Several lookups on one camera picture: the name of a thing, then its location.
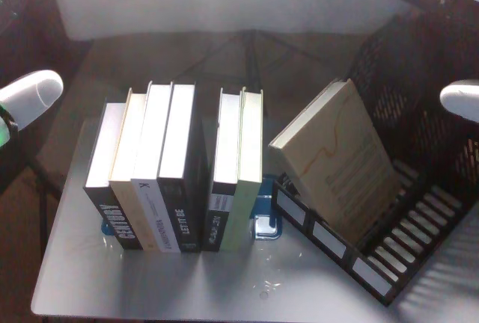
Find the white table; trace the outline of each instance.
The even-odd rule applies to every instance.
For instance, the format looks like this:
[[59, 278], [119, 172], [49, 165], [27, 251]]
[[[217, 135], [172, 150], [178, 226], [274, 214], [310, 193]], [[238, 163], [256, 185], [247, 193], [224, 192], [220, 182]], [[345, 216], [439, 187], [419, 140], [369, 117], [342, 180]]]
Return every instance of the white table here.
[[45, 316], [244, 322], [479, 322], [479, 207], [388, 308], [288, 222], [241, 253], [123, 251], [83, 192], [85, 123], [31, 310]]

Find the black file rack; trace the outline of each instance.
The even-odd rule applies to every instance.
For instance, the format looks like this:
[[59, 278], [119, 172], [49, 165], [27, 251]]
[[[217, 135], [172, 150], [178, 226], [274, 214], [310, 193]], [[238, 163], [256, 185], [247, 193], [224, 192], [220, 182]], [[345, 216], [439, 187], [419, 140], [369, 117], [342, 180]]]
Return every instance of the black file rack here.
[[[302, 203], [286, 174], [273, 187], [273, 207], [384, 305], [479, 198], [479, 126], [448, 113], [439, 101], [440, 90], [464, 79], [469, 64], [479, 67], [477, 50], [469, 50], [478, 47], [471, 38], [479, 36], [458, 25], [435, 14], [395, 19], [363, 44], [347, 76], [402, 184], [356, 247]], [[463, 51], [468, 56], [457, 57]]]

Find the white book spine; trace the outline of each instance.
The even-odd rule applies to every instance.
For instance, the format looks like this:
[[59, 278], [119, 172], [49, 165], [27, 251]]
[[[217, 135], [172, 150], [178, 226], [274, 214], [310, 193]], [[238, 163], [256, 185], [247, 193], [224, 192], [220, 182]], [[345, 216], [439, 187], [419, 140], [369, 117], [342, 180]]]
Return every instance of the white book spine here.
[[179, 253], [180, 248], [158, 182], [155, 179], [132, 179], [132, 184], [143, 206], [159, 249], [166, 253]]

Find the black book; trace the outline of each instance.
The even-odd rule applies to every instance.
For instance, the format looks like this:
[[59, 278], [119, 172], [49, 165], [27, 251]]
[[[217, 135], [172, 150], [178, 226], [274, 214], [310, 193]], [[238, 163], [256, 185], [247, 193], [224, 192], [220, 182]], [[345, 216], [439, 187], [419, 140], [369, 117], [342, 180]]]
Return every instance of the black book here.
[[158, 184], [182, 252], [201, 250], [207, 180], [195, 86], [174, 84]]
[[140, 241], [109, 184], [124, 110], [125, 103], [105, 104], [83, 189], [103, 219], [114, 230], [121, 247], [125, 250], [141, 250]]
[[203, 250], [219, 251], [238, 183], [240, 95], [220, 93]]

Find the green book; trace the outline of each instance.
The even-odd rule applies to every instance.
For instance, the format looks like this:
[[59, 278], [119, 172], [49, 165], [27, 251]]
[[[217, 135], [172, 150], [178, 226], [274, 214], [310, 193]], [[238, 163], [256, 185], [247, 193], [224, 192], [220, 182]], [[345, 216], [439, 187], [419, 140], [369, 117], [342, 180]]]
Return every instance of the green book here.
[[237, 250], [250, 236], [249, 216], [263, 177], [263, 91], [242, 89], [238, 183], [220, 250]]

